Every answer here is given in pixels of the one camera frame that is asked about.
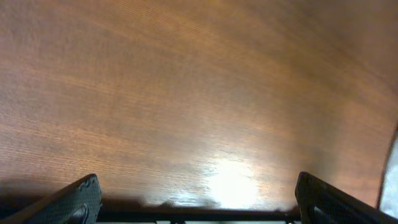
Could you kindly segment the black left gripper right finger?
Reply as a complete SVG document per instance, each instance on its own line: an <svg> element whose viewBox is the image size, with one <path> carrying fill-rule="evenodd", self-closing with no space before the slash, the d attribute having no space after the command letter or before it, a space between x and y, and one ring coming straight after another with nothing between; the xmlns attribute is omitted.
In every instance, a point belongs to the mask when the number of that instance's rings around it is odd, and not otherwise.
<svg viewBox="0 0 398 224"><path fill-rule="evenodd" d="M308 172L299 173L295 198L304 224L397 224L397 219Z"/></svg>

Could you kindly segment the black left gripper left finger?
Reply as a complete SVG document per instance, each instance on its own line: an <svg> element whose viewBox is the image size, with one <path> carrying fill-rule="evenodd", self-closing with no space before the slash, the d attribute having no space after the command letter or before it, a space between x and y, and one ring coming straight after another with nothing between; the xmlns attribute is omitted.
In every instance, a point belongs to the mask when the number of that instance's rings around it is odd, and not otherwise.
<svg viewBox="0 0 398 224"><path fill-rule="evenodd" d="M94 224L101 208L101 187L88 174L58 192L1 220L5 224Z"/></svg>

